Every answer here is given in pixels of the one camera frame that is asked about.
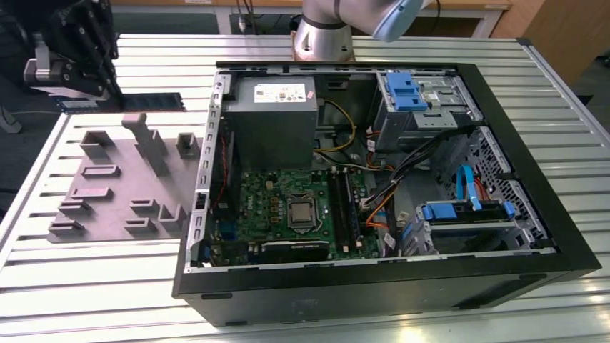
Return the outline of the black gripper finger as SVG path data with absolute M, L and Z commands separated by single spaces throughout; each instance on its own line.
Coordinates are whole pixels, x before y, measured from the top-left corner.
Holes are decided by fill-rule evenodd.
M 87 105 L 73 105 L 74 109 L 125 109 L 126 97 L 117 82 L 114 61 L 119 57 L 117 34 L 71 34 L 71 45 L 78 57 L 77 85 L 85 88 L 70 97 L 71 101 L 90 101 Z
M 113 15 L 113 5 L 110 0 L 99 0 L 99 11 L 101 11 L 101 24 L 105 31 L 105 35 L 110 44 L 110 56 L 111 59 L 118 59 L 119 57 L 119 48 L 117 44 L 118 35 L 115 33 L 114 27 L 114 15 Z

